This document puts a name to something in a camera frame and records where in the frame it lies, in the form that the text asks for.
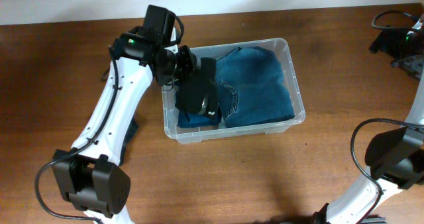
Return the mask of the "black shirt with logo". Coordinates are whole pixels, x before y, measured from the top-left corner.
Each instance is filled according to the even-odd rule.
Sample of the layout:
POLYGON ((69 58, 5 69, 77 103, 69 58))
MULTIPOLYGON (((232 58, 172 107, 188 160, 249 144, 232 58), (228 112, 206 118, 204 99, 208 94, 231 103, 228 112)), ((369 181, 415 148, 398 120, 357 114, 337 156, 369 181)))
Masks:
POLYGON ((180 111, 214 119, 219 107, 215 80, 217 61, 203 57, 198 62, 192 74, 180 83, 175 106, 180 111))

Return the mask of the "blue taped cloth bundle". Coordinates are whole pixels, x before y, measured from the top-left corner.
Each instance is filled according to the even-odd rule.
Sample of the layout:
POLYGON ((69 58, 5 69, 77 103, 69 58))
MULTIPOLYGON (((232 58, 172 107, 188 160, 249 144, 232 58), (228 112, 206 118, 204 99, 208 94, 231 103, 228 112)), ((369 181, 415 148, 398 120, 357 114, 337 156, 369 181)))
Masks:
POLYGON ((217 116, 212 118, 205 117, 200 114, 186 113, 179 111, 178 114, 178 127, 183 129, 207 127, 218 125, 221 122, 222 115, 219 111, 217 116))

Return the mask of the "dark green taped cloth bundle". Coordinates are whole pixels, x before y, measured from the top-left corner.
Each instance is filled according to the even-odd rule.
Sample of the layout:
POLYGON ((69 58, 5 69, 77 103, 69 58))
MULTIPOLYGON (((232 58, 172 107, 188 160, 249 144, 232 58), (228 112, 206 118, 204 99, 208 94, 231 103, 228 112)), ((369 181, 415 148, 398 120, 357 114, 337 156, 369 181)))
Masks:
POLYGON ((129 123, 129 127, 128 127, 128 129, 125 133, 124 139, 123 139, 123 145, 122 145, 122 149, 121 149, 119 166, 123 165, 127 145, 128 145, 128 143, 130 143, 131 139, 135 136, 137 130, 138 130, 138 124, 133 117, 131 119, 130 123, 129 123))

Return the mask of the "dark blue jeans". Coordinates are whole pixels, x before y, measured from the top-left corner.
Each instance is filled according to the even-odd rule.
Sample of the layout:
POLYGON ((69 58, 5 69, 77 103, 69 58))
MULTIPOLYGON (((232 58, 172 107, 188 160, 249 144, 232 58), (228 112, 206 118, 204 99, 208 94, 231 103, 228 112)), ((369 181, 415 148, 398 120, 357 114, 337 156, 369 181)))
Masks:
POLYGON ((217 59, 219 108, 227 128, 295 117, 276 55, 258 46, 235 48, 217 59))

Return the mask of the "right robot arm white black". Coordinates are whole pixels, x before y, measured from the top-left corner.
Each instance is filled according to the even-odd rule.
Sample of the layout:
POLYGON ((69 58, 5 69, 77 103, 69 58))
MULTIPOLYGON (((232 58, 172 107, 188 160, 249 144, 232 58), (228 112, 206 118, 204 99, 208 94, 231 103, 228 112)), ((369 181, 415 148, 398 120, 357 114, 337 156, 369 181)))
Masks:
POLYGON ((312 223, 385 223, 372 212, 388 198, 423 184, 423 85, 420 84, 405 121, 375 118, 361 122, 354 130, 370 123, 397 125, 377 134, 365 154, 361 175, 337 200, 326 203, 313 214, 312 223))

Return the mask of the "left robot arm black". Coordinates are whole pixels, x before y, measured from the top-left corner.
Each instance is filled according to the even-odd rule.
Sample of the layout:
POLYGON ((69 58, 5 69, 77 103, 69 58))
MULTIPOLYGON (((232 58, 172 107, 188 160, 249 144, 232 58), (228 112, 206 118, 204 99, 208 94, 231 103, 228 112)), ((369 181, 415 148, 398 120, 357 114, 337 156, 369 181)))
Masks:
POLYGON ((178 45, 184 24, 170 10, 149 5, 142 25, 108 47, 109 74, 97 105, 69 151, 57 150, 48 163, 64 201, 78 221, 132 223, 126 202, 131 179, 121 169, 136 108, 153 81, 168 85, 189 63, 178 45))

